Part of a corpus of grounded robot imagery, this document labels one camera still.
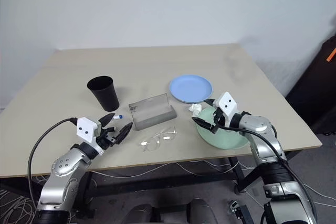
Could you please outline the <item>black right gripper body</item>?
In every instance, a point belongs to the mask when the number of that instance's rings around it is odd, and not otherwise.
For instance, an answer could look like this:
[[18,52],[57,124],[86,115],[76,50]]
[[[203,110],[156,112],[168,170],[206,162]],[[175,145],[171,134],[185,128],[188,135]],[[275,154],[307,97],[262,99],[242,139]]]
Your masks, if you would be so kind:
[[223,129],[225,130],[225,117],[223,115],[223,111],[221,108],[217,108],[214,113],[213,113],[213,120],[214,120],[214,126],[212,126],[212,130],[218,130],[218,129]]

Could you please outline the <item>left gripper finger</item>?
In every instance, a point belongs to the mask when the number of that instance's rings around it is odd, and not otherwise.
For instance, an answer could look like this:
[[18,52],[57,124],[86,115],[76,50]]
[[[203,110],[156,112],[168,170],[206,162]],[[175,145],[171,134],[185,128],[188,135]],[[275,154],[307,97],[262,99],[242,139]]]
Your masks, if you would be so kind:
[[115,137],[115,143],[120,144],[129,134],[133,123],[130,122],[127,125],[125,125],[120,131],[119,134]]
[[115,113],[109,113],[100,119],[101,127],[107,126],[112,121]]

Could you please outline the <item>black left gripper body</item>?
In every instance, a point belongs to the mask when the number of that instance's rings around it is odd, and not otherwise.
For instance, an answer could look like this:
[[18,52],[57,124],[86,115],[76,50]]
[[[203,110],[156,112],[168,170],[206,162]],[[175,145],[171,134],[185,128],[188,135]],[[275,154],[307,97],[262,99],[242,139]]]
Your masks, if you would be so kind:
[[117,128],[112,126],[112,127],[108,127],[106,129],[104,129],[103,128],[104,126],[105,126],[105,124],[103,124],[101,121],[99,121],[96,143],[98,144],[98,146],[100,148],[102,148],[105,151],[111,145],[113,145],[112,138],[108,134],[111,133],[111,132],[115,132]]

